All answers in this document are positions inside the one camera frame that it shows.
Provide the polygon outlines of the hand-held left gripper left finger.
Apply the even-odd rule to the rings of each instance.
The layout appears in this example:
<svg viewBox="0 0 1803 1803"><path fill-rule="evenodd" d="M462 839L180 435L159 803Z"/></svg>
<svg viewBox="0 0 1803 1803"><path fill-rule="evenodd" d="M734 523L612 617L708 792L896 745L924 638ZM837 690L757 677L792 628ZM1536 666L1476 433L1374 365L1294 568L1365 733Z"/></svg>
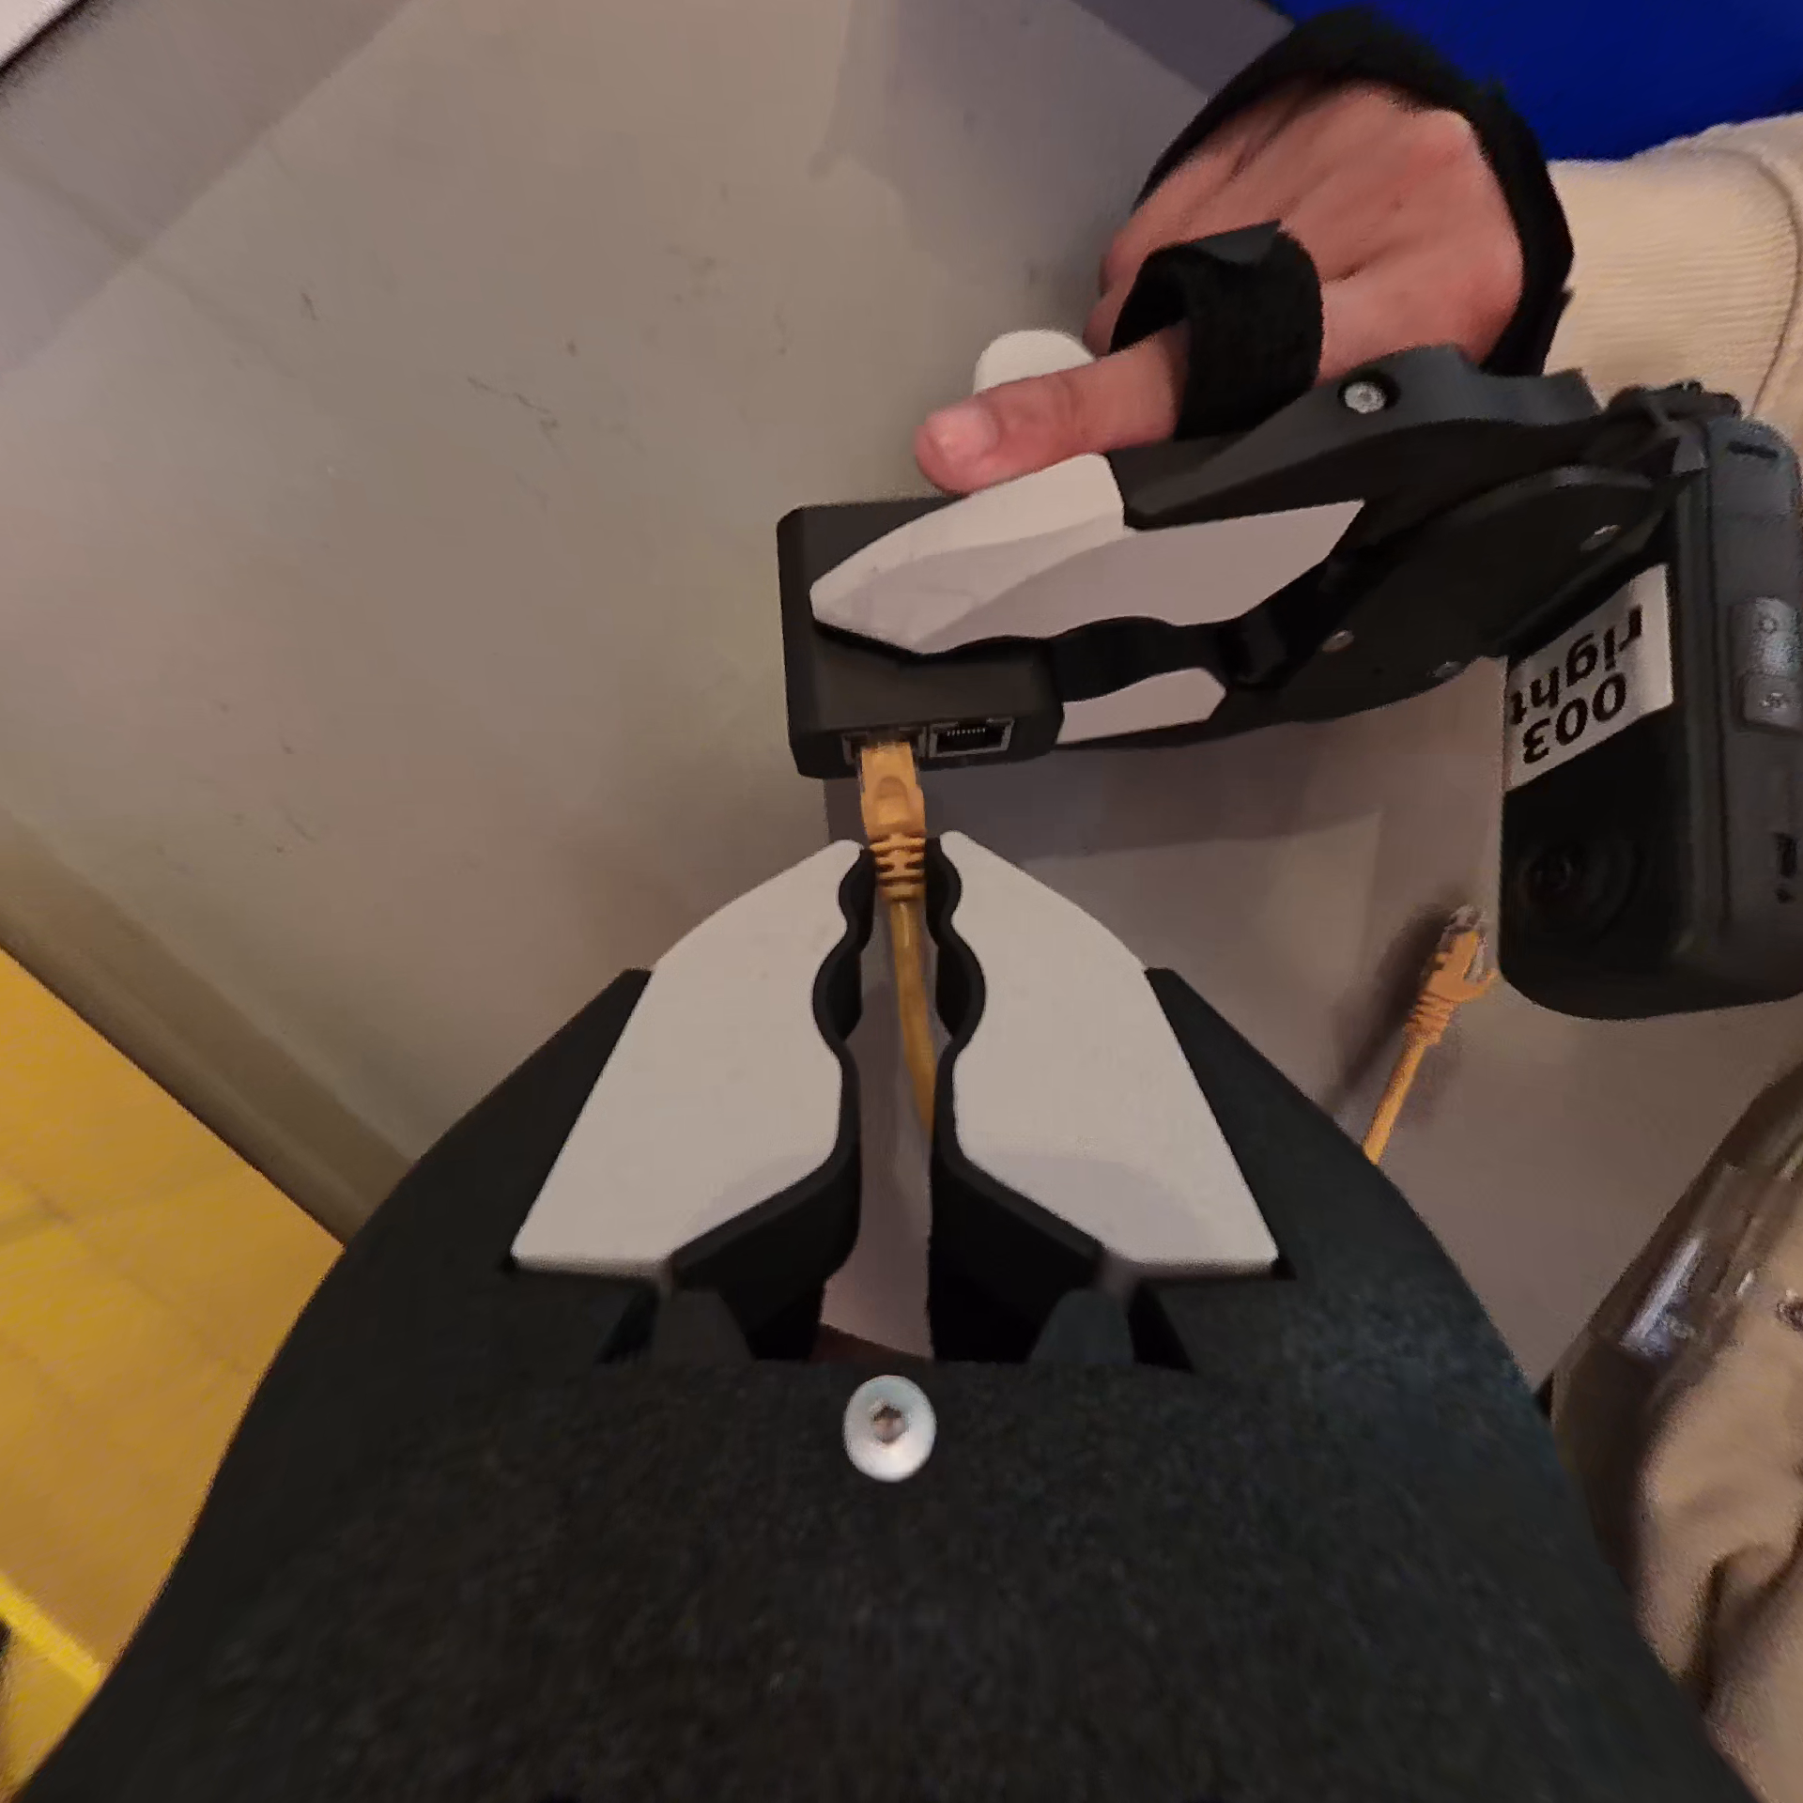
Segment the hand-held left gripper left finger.
<svg viewBox="0 0 1803 1803"><path fill-rule="evenodd" d="M869 852L835 840L650 970L509 1248L533 1274L717 1297L751 1355L805 1361L860 1231L849 1038Z"/></svg>

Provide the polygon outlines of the yellow plastic bin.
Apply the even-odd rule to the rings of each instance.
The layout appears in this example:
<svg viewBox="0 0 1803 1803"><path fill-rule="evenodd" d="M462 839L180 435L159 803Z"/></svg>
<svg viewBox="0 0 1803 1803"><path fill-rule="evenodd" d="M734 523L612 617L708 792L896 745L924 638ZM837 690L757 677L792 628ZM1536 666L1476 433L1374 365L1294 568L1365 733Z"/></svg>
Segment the yellow plastic bin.
<svg viewBox="0 0 1803 1803"><path fill-rule="evenodd" d="M2 959L3 1798L118 1663L340 1252Z"/></svg>

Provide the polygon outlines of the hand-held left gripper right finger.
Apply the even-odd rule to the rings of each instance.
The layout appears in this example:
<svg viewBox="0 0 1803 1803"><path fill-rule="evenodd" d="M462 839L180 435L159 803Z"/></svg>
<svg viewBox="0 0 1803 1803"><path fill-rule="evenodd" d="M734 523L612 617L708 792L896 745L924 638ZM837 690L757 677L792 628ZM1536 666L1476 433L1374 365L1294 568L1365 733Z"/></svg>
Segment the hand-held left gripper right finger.
<svg viewBox="0 0 1803 1803"><path fill-rule="evenodd" d="M927 1331L1025 1361L1070 1297L1264 1282L1281 1254L1153 972L961 831L927 850L941 1053Z"/></svg>

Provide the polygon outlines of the person's right forearm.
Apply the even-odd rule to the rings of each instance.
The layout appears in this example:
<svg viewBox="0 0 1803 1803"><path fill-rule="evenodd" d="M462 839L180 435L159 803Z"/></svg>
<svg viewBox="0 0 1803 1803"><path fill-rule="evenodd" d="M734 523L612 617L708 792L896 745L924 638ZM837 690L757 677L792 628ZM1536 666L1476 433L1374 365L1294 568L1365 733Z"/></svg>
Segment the person's right forearm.
<svg viewBox="0 0 1803 1803"><path fill-rule="evenodd" d="M1801 446L1801 117L1557 162L1570 300L1547 367L1598 399L1698 382Z"/></svg>

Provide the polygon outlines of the person's right hand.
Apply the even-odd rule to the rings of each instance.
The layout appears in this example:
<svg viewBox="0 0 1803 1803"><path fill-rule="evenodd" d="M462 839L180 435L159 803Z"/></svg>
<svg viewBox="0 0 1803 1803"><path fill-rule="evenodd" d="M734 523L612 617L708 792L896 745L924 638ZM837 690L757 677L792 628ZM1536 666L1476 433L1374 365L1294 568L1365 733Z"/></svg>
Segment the person's right hand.
<svg viewBox="0 0 1803 1803"><path fill-rule="evenodd" d="M1164 153L1097 279L1091 361L929 416L922 476L973 493L1241 433L1405 350L1544 367L1572 239L1502 99L1352 12L1251 65Z"/></svg>

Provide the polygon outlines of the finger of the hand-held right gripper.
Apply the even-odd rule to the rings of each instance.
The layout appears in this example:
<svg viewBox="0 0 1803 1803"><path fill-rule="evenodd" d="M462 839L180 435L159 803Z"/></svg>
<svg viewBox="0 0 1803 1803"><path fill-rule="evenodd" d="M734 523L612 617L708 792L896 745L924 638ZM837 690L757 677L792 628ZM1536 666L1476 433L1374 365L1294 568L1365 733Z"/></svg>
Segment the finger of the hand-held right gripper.
<svg viewBox="0 0 1803 1803"><path fill-rule="evenodd" d="M1228 686L1205 668L1147 675L1098 696L1061 705L1057 752L1205 726L1228 700Z"/></svg>
<svg viewBox="0 0 1803 1803"><path fill-rule="evenodd" d="M1115 621L1237 621L1314 570L1359 500L1136 529L1106 461L1080 457L901 525L813 579L822 628L911 656L1051 641Z"/></svg>

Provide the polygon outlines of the black ethernet port adapter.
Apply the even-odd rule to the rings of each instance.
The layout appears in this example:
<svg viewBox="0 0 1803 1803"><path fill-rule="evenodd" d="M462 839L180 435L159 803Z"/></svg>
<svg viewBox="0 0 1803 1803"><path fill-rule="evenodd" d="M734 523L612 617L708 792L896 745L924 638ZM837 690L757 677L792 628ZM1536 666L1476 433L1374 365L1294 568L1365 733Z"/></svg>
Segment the black ethernet port adapter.
<svg viewBox="0 0 1803 1803"><path fill-rule="evenodd" d="M948 506L807 506L777 523L785 733L800 777L849 778L877 743L905 743L924 773L1038 760L1055 748L1066 703L1102 692L1100 677L1085 671L1091 634L914 656L815 621L817 577Z"/></svg>

